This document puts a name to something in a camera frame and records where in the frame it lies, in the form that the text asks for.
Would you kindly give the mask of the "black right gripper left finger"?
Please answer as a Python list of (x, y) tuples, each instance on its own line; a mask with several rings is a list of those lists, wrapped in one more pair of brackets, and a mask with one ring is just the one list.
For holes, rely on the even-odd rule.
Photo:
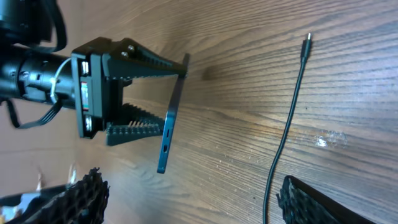
[(1, 223), (102, 224), (108, 182), (98, 168), (75, 182), (1, 197)]

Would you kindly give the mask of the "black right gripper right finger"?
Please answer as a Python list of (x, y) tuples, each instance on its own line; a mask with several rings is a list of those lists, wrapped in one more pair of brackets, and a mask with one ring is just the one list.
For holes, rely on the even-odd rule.
[(277, 201), (286, 224), (374, 224), (292, 175), (285, 176)]

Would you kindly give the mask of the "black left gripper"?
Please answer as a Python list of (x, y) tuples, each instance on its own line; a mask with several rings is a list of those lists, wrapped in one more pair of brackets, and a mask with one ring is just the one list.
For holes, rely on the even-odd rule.
[(184, 76), (186, 65), (128, 38), (113, 42), (98, 37), (73, 50), (71, 60), (81, 138), (92, 139), (106, 130), (106, 145), (116, 146), (162, 135), (165, 120), (134, 105), (122, 105), (122, 82), (110, 78)]

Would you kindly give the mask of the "blue Galaxy smartphone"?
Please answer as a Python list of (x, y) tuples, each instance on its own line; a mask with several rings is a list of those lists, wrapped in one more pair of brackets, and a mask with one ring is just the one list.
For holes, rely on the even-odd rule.
[(180, 99), (183, 91), (183, 85), (185, 83), (185, 79), (187, 76), (187, 72), (183, 75), (179, 75), (177, 81), (174, 86), (174, 90), (172, 92), (172, 96), (170, 99), (169, 107), (167, 110), (167, 114), (165, 117), (164, 130), (162, 135), (162, 145), (160, 148), (159, 154), (159, 163), (157, 166), (157, 173), (164, 174), (166, 167), (168, 156), (170, 153), (170, 145), (172, 142), (172, 135), (174, 132), (175, 122), (177, 119), (178, 107), (180, 104)]

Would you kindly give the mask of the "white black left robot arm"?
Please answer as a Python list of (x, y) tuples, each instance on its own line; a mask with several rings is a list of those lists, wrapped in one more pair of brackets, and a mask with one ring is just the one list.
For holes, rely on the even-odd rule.
[[(78, 133), (106, 134), (115, 146), (161, 136), (170, 146), (188, 61), (167, 60), (132, 39), (98, 37), (72, 51), (56, 1), (1, 1), (1, 101), (12, 125), (30, 129), (49, 123), (63, 108), (76, 111)], [(123, 102), (135, 78), (176, 76), (165, 118)]]

